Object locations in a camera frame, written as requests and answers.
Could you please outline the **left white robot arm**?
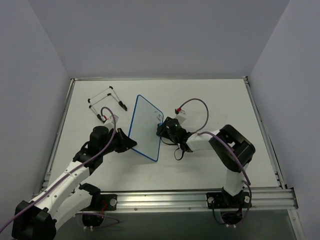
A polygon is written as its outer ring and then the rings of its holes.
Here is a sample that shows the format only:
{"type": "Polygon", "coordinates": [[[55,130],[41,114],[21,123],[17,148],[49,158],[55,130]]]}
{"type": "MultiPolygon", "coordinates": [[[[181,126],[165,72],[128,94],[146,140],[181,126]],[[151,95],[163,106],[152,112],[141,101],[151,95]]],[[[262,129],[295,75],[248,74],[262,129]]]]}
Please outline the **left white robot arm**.
{"type": "Polygon", "coordinates": [[[121,128],[94,127],[66,170],[33,200],[18,204],[11,236],[15,240],[53,240],[58,229],[79,211],[97,209],[100,190],[83,181],[103,163],[105,155],[123,153],[136,145],[121,128]]]}

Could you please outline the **blue framed small whiteboard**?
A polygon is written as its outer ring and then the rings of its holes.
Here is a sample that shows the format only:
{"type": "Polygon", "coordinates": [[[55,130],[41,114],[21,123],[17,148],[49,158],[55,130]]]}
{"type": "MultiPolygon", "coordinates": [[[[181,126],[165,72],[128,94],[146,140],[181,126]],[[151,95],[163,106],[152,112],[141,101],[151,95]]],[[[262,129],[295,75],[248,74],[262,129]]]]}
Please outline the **blue framed small whiteboard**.
{"type": "Polygon", "coordinates": [[[161,144],[157,125],[163,121],[163,112],[141,94],[137,95],[128,132],[129,138],[137,142],[133,151],[157,162],[161,144]]]}

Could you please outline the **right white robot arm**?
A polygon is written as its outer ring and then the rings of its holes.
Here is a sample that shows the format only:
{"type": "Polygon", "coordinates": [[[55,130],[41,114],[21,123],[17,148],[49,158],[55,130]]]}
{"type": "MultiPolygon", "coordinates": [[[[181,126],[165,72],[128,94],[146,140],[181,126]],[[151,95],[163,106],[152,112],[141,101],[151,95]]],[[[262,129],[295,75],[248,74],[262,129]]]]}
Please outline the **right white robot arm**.
{"type": "Polygon", "coordinates": [[[227,124],[215,132],[189,132],[182,128],[177,118],[167,117],[157,126],[156,135],[171,141],[183,153],[213,150],[227,168],[222,200],[227,206],[234,206],[240,201],[240,192],[251,182],[246,168],[251,162],[256,149],[232,125],[227,124]]]}

